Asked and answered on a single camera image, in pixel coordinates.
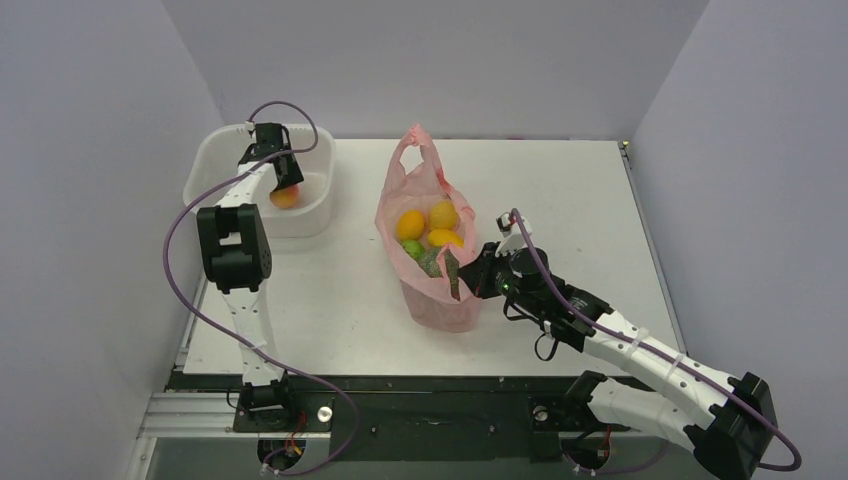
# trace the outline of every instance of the cable tie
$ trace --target cable tie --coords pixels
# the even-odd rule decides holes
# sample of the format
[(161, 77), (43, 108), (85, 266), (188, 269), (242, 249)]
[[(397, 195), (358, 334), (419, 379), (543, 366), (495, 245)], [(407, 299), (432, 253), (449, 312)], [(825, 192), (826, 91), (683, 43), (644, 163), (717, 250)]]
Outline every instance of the cable tie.
[(671, 377), (671, 374), (674, 373), (674, 370), (677, 368), (677, 364), (680, 363), (680, 360), (683, 359), (686, 355), (682, 353), (677, 353), (677, 356), (674, 358), (674, 362), (671, 364), (671, 367), (668, 368), (668, 371), (665, 372), (665, 378), (663, 379), (663, 397), (665, 397), (666, 392), (668, 391), (669, 383), (668, 379)]
[(625, 365), (630, 362), (630, 358), (633, 357), (633, 354), (636, 352), (636, 350), (639, 349), (639, 344), (642, 343), (642, 340), (644, 340), (649, 335), (650, 332), (647, 328), (644, 327), (640, 328), (639, 331), (636, 332), (636, 336), (633, 337), (633, 341), (630, 342), (630, 346), (627, 347), (627, 351), (624, 352)]

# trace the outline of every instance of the plastic bag handle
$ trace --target plastic bag handle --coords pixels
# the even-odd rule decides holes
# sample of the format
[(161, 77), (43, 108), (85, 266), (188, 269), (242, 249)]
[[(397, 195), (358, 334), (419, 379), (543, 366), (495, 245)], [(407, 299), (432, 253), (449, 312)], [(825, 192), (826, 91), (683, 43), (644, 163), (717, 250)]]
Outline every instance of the plastic bag handle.
[(421, 125), (415, 124), (410, 128), (403, 138), (398, 142), (392, 153), (392, 159), (389, 161), (389, 170), (386, 173), (386, 181), (383, 184), (383, 191), (392, 191), (400, 188), (406, 178), (406, 169), (403, 167), (400, 159), (407, 147), (418, 147), (421, 152), (421, 163), (425, 168), (432, 170), (439, 185), (450, 192), (453, 187), (445, 179), (445, 171), (442, 168), (442, 161), (439, 159), (439, 154), (436, 151), (436, 145), (433, 143), (433, 138), (424, 130)]

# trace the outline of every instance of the wire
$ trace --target wire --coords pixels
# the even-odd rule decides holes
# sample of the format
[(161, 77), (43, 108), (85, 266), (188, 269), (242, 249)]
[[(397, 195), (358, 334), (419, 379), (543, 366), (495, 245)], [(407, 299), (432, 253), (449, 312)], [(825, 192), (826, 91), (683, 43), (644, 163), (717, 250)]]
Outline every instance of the wire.
[[(253, 118), (256, 116), (256, 114), (258, 114), (260, 111), (262, 111), (263, 109), (265, 109), (266, 107), (269, 107), (271, 105), (284, 105), (284, 106), (287, 106), (287, 107), (291, 107), (291, 108), (297, 110), (298, 112), (300, 112), (300, 114), (303, 115), (304, 118), (306, 118), (307, 122), (309, 122), (309, 126), (312, 127), (312, 132), (313, 132), (314, 137), (315, 137), (314, 140), (312, 141), (312, 144), (310, 146), (306, 147), (306, 148), (300, 148), (300, 149), (292, 148), (292, 149), (289, 149), (289, 150), (282, 150), (282, 151), (279, 151), (279, 152), (276, 152), (276, 153), (272, 153), (271, 155), (268, 155), (267, 157), (263, 158), (262, 160), (259, 160), (258, 162), (256, 162), (256, 165), (252, 166), (249, 170), (245, 171), (241, 175), (237, 175), (237, 176), (235, 176), (235, 177), (233, 177), (229, 180), (226, 180), (226, 181), (210, 188), (209, 190), (201, 193), (197, 198), (192, 200), (188, 205), (185, 206), (185, 208), (183, 208), (180, 211), (180, 213), (177, 215), (177, 218), (174, 219), (174, 222), (168, 228), (168, 232), (165, 235), (165, 242), (162, 246), (162, 265), (165, 268), (165, 277), (168, 279), (168, 285), (171, 286), (171, 290), (174, 291), (174, 294), (177, 296), (177, 298), (180, 300), (180, 302), (191, 313), (193, 313), (195, 316), (197, 316), (197, 318), (206, 322), (207, 324), (209, 324), (210, 327), (214, 328), (215, 330), (218, 330), (219, 332), (223, 333), (224, 335), (227, 335), (228, 337), (236, 340), (237, 342), (241, 343), (242, 345), (253, 350), (256, 353), (256, 355), (259, 356), (259, 358), (261, 358), (262, 360), (265, 360), (266, 362), (270, 363), (271, 365), (274, 365), (274, 366), (281, 368), (283, 370), (288, 370), (288, 371), (294, 372), (294, 373), (296, 373), (296, 374), (298, 374), (298, 375), (300, 375), (304, 378), (308, 378), (308, 379), (312, 380), (313, 382), (318, 383), (320, 385), (323, 385), (323, 386), (329, 388), (330, 390), (338, 393), (339, 396), (342, 397), (342, 399), (344, 399), (350, 405), (351, 410), (353, 410), (353, 419), (354, 419), (354, 421), (353, 421), (353, 431), (351, 431), (350, 436), (347, 439), (345, 439), (345, 441), (339, 446), (339, 448), (336, 449), (336, 451), (334, 451), (333, 453), (328, 455), (327, 458), (325, 458), (320, 463), (312, 466), (311, 468), (308, 468), (306, 470), (303, 470), (303, 471), (300, 471), (300, 472), (297, 472), (297, 473), (288, 473), (287, 474), (285, 472), (282, 472), (282, 475), (292, 475), (293, 476), (293, 475), (304, 475), (304, 474), (307, 474), (307, 473), (314, 472), (315, 470), (318, 470), (319, 468), (327, 465), (333, 459), (335, 459), (336, 457), (341, 455), (341, 453), (351, 444), (351, 442), (353, 441), (353, 438), (356, 436), (356, 432), (359, 430), (359, 423), (360, 423), (359, 408), (356, 406), (356, 403), (353, 401), (353, 399), (350, 398), (350, 395), (345, 393), (345, 391), (342, 390), (341, 388), (333, 385), (332, 383), (328, 382), (327, 380), (324, 380), (323, 378), (316, 377), (315, 375), (312, 375), (312, 374), (306, 373), (302, 370), (298, 370), (296, 368), (290, 367), (290, 366), (272, 358), (270, 355), (268, 355), (267, 353), (265, 353), (262, 350), (260, 350), (259, 348), (257, 348), (256, 345), (254, 345), (250, 340), (248, 340), (248, 339), (244, 338), (243, 336), (239, 335), (238, 333), (233, 332), (232, 330), (224, 327), (220, 323), (209, 318), (205, 313), (201, 312), (200, 309), (195, 307), (194, 304), (192, 304), (191, 300), (189, 300), (188, 297), (180, 290), (180, 287), (177, 285), (176, 280), (174, 280), (174, 273), (171, 271), (171, 259), (170, 259), (171, 240), (174, 237), (174, 232), (176, 232), (177, 227), (180, 225), (180, 222), (182, 222), (183, 219), (189, 214), (189, 212), (191, 212), (192, 208), (196, 207), (197, 205), (200, 204), (200, 202), (209, 198), (212, 194), (221, 190), (222, 188), (227, 187), (229, 185), (232, 185), (234, 183), (238, 183), (238, 182), (242, 181), (243, 179), (247, 178), (248, 175), (251, 175), (254, 171), (256, 171), (258, 168), (260, 168), (262, 165), (265, 165), (266, 163), (270, 162), (271, 160), (273, 160), (277, 157), (281, 157), (283, 155), (290, 155), (292, 153), (306, 153), (306, 152), (313, 150), (318, 145), (318, 127), (315, 126), (315, 122), (312, 121), (312, 118), (305, 111), (303, 111), (303, 109), (301, 109), (300, 107), (298, 107), (297, 105), (294, 105), (292, 103), (281, 101), (281, 100), (275, 100), (275, 101), (272, 101), (272, 102), (267, 102), (267, 103), (261, 105), (259, 108), (257, 108), (250, 115), (249, 121), (253, 121)], [(274, 452), (269, 453), (268, 455), (265, 456), (263, 463), (268, 464), (268, 462), (278, 453), (280, 453), (280, 452), (274, 451)]]
[(554, 355), (556, 355), (556, 348), (559, 346), (559, 340), (554, 339), (554, 344), (551, 346), (551, 352), (548, 353), (547, 357), (542, 358), (542, 355), (539, 354), (539, 340), (545, 338), (545, 336), (547, 336), (547, 333), (539, 335), (539, 338), (536, 339), (536, 343), (533, 344), (533, 352), (539, 360), (543, 362), (550, 362), (554, 358)]
[(227, 405), (231, 406), (231, 407), (233, 408), (233, 410), (238, 410), (238, 407), (236, 407), (235, 405), (233, 405), (233, 404), (232, 404), (232, 402), (230, 401), (230, 392), (231, 392), (232, 390), (233, 390), (232, 388), (228, 388), (228, 389), (227, 389)]
[(301, 412), (300, 412), (300, 415), (298, 416), (297, 427), (295, 427), (295, 429), (292, 431), (292, 434), (291, 434), (291, 435), (289, 435), (288, 440), (286, 440), (286, 443), (287, 443), (287, 444), (288, 444), (288, 445), (292, 448), (292, 450), (294, 450), (294, 451), (295, 451), (295, 452), (296, 452), (299, 456), (303, 455), (303, 452), (300, 450), (300, 447), (298, 447), (298, 446), (297, 446), (297, 443), (295, 443), (295, 441), (294, 441), (294, 436), (295, 436), (295, 435), (297, 435), (297, 433), (298, 433), (298, 432), (300, 432), (300, 430), (301, 430), (302, 428), (304, 428), (305, 426), (306, 426), (306, 412), (301, 411)]
[[(530, 252), (530, 256), (533, 257), (533, 261), (536, 262), (536, 266), (539, 268), (539, 272), (541, 272), (542, 278), (545, 279), (545, 283), (548, 285), (548, 288), (550, 288), (551, 293), (553, 293), (554, 297), (556, 297), (556, 299), (559, 300), (559, 302), (566, 309), (568, 309), (569, 312), (571, 312), (575, 317), (580, 319), (580, 321), (582, 321), (583, 323), (589, 325), (590, 327), (592, 327), (596, 330), (600, 330), (601, 332), (603, 332), (603, 333), (605, 333), (605, 334), (607, 334), (611, 337), (615, 337), (615, 338), (617, 338), (617, 339), (619, 339), (623, 342), (632, 343), (633, 342), (632, 338), (628, 337), (627, 335), (624, 335), (623, 333), (619, 333), (619, 332), (616, 332), (614, 330), (611, 330), (611, 329), (599, 324), (598, 322), (595, 322), (591, 318), (584, 315), (580, 310), (574, 308), (574, 305), (572, 305), (568, 300), (565, 299), (565, 297), (562, 296), (562, 294), (559, 292), (559, 289), (557, 289), (556, 285), (554, 284), (554, 280), (551, 277), (551, 272), (548, 271), (548, 269), (545, 267), (545, 264), (542, 262), (542, 259), (539, 257), (539, 252), (536, 251), (536, 246), (533, 245), (533, 241), (530, 239), (530, 234), (527, 233), (527, 228), (524, 226), (524, 220), (521, 218), (521, 213), (518, 211), (517, 208), (512, 209), (512, 217), (513, 217), (513, 220), (515, 221), (515, 223), (518, 224), (518, 228), (521, 230), (521, 236), (524, 237), (524, 243), (527, 244), (527, 250)], [(663, 360), (667, 361), (668, 363), (674, 363), (674, 358), (672, 358), (667, 353), (663, 352), (662, 350), (658, 349), (657, 347), (655, 347), (655, 346), (653, 346), (649, 343), (641, 342), (641, 343), (639, 343), (639, 348), (643, 348), (643, 349), (651, 352), (652, 354), (662, 358)], [(696, 379), (706, 383), (707, 385), (709, 385), (710, 387), (715, 389), (717, 392), (721, 393), (722, 395), (724, 395), (725, 397), (730, 399), (733, 403), (738, 405), (739, 408), (744, 410), (745, 413), (747, 413), (748, 415), (751, 415), (758, 422), (760, 422), (766, 428), (766, 430), (769, 431), (769, 433), (771, 433), (772, 435), (777, 437), (781, 442), (783, 442), (784, 445), (786, 445), (786, 448), (788, 448), (789, 451), (792, 452), (792, 463), (791, 464), (789, 464), (789, 465), (773, 465), (773, 464), (770, 464), (770, 463), (760, 463), (758, 465), (760, 468), (762, 468), (764, 470), (774, 470), (774, 471), (777, 471), (777, 472), (794, 472), (795, 470), (798, 470), (799, 468), (801, 468), (801, 452), (798, 450), (798, 447), (796, 447), (795, 444), (792, 443), (789, 440), (789, 438), (783, 432), (780, 431), (780, 429), (778, 429), (771, 422), (769, 422), (768, 419), (766, 419), (764, 416), (762, 416), (762, 414), (760, 414), (760, 412), (754, 410), (753, 407), (751, 407), (750, 405), (745, 403), (741, 398), (736, 396), (733, 392), (722, 387), (721, 385), (716, 383), (713, 379), (707, 377), (706, 375), (701, 374), (701, 372), (698, 372), (694, 368), (692, 368), (692, 367), (690, 367), (690, 366), (688, 366), (688, 365), (686, 365), (682, 362), (677, 364), (677, 368), (679, 368), (679, 369), (683, 370), (684, 372), (692, 375)]]
[(576, 465), (578, 467), (579, 471), (581, 471), (583, 473), (594, 472), (595, 475), (621, 475), (621, 474), (625, 474), (625, 473), (641, 472), (643, 470), (647, 470), (647, 469), (653, 467), (654, 465), (657, 464), (657, 462), (662, 460), (662, 458), (665, 456), (666, 453), (668, 453), (669, 445), (670, 445), (669, 442), (664, 441), (662, 448), (660, 449), (659, 452), (657, 452), (656, 455), (651, 457), (651, 459), (648, 460), (647, 462), (645, 462), (641, 465), (637, 465), (635, 467), (613, 468), (613, 469), (609, 469), (609, 470), (607, 470), (607, 469), (592, 470), (592, 469), (589, 469), (589, 468), (585, 468), (582, 465), (580, 465), (579, 463), (575, 462), (574, 459), (571, 458), (571, 455), (569, 455), (568, 453), (565, 454), (565, 458), (567, 458), (568, 461), (571, 462), (573, 465)]

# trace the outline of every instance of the yellow lemon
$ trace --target yellow lemon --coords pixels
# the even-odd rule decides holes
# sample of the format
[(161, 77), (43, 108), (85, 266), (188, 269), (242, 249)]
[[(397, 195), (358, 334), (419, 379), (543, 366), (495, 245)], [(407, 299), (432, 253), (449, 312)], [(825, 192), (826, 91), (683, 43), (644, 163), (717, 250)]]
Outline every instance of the yellow lemon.
[(445, 228), (436, 229), (430, 232), (427, 235), (427, 242), (433, 247), (443, 247), (447, 243), (452, 243), (459, 248), (462, 248), (465, 245), (465, 241), (456, 234), (453, 230), (447, 230)]
[(450, 200), (442, 200), (430, 209), (430, 229), (453, 230), (459, 222), (459, 215)]

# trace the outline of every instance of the white bowl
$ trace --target white bowl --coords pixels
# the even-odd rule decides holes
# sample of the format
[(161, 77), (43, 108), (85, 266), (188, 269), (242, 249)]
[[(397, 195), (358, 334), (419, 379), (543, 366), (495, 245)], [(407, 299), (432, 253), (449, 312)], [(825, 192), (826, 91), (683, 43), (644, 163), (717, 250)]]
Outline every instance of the white bowl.
[[(312, 144), (312, 127), (307, 124), (286, 125), (294, 148)], [(236, 175), (238, 161), (253, 143), (244, 124), (219, 128), (200, 144), (188, 181), (183, 188), (183, 202), (188, 205), (203, 192)], [(323, 128), (318, 128), (318, 145), (307, 153), (296, 154), (303, 172), (300, 195), (294, 208), (282, 210), (268, 197), (277, 185), (274, 169), (267, 170), (259, 181), (254, 201), (272, 238), (311, 237), (321, 233), (330, 223), (333, 173), (336, 167), (336, 141)], [(193, 209), (215, 205), (226, 193), (221, 189)]]

